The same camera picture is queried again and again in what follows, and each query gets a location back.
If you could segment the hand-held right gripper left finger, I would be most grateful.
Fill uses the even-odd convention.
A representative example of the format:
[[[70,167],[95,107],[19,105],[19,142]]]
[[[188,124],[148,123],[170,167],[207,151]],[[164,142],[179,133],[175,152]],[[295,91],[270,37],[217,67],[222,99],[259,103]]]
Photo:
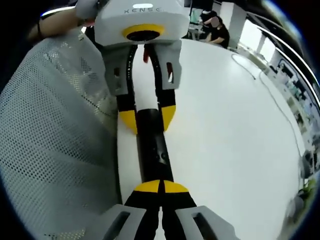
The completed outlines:
[[[116,204],[101,217],[102,240],[153,240],[159,225],[160,179],[136,186],[125,204]]]

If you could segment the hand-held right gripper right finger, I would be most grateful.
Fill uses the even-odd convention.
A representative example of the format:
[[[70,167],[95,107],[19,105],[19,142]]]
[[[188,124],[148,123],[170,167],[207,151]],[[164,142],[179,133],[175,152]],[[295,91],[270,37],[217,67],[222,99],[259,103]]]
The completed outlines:
[[[197,206],[188,189],[163,181],[162,226],[171,240],[237,240],[233,225],[207,206]]]

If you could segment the person's left hand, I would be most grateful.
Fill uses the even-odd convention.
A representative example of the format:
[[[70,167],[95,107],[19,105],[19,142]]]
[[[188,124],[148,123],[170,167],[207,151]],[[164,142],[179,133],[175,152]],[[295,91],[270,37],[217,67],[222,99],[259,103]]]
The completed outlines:
[[[98,0],[78,0],[75,5],[75,15],[79,24],[92,26],[99,12]]]

